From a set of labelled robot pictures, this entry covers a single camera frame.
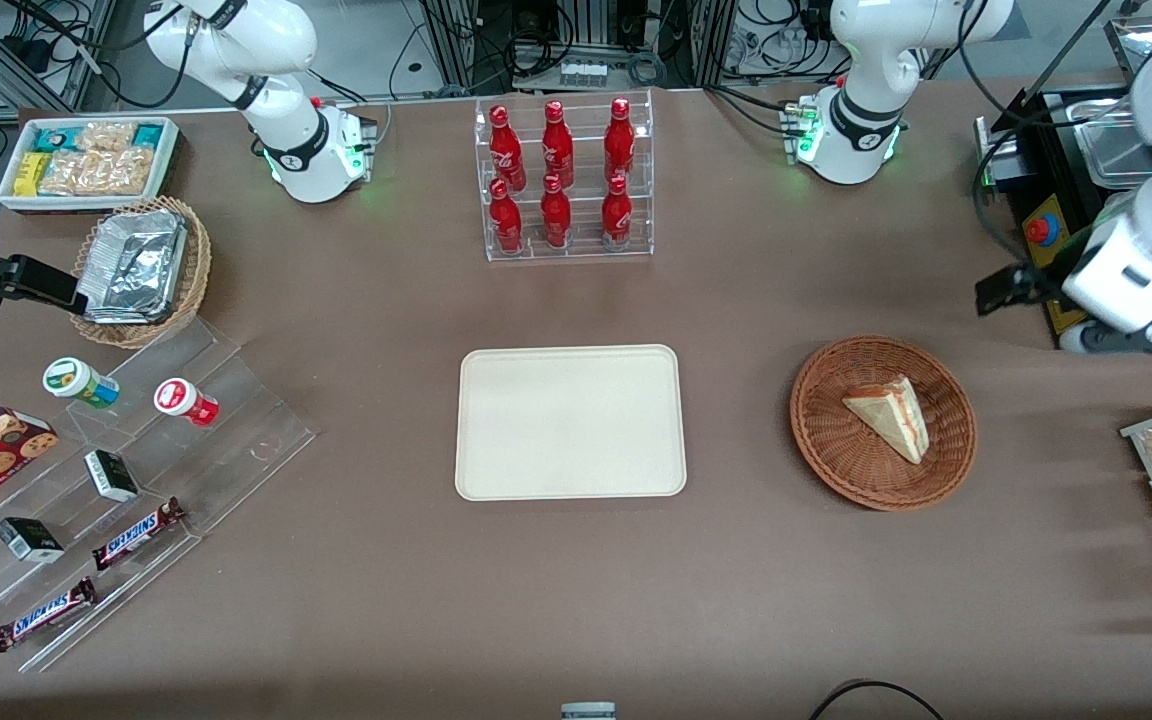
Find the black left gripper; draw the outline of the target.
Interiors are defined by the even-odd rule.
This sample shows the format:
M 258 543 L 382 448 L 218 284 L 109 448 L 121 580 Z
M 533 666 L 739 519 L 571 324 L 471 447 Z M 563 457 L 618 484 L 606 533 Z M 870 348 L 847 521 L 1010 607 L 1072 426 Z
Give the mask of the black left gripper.
M 1018 262 L 996 270 L 975 283 L 975 314 L 996 313 L 1001 306 L 1064 302 L 1062 279 L 1033 262 Z

